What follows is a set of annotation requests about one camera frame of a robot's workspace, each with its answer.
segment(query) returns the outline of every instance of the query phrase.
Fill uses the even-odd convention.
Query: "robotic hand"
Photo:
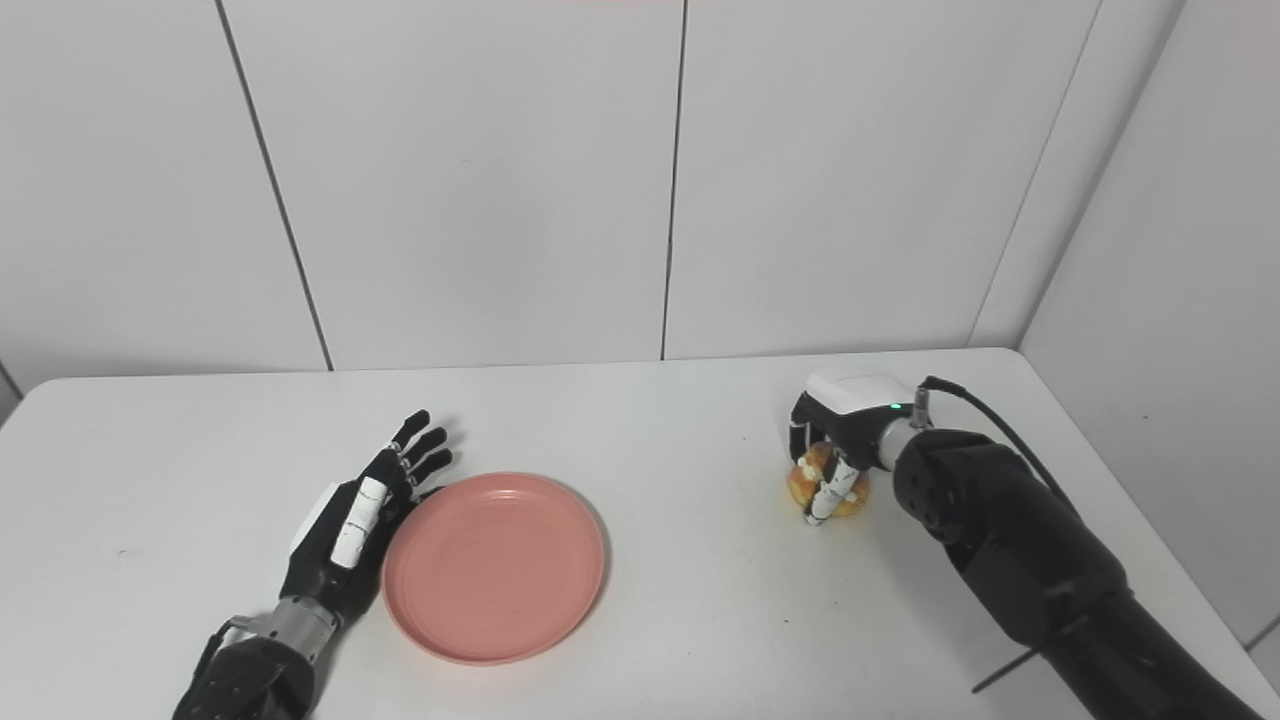
[[[310,712],[316,659],[369,610],[392,537],[430,495],[419,492],[422,482],[453,460],[442,448],[444,428],[426,430],[430,421],[419,410],[358,478],[321,496],[289,555],[275,610],[223,624],[174,720],[301,720]]]
[[[979,433],[934,429],[929,391],[978,407],[1021,456]],[[913,396],[876,372],[815,373],[791,415],[792,460],[823,439],[835,451],[805,519],[822,523],[860,470],[892,471],[899,505],[1029,648],[974,692],[1043,655],[1100,720],[1261,720],[1147,612],[1036,454],[964,387],[931,377]]]

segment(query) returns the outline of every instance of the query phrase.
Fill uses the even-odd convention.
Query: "black robot forearm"
[[[1001,629],[1098,720],[1261,720],[1142,607],[1115,555],[1010,448],[922,432],[893,492]]]

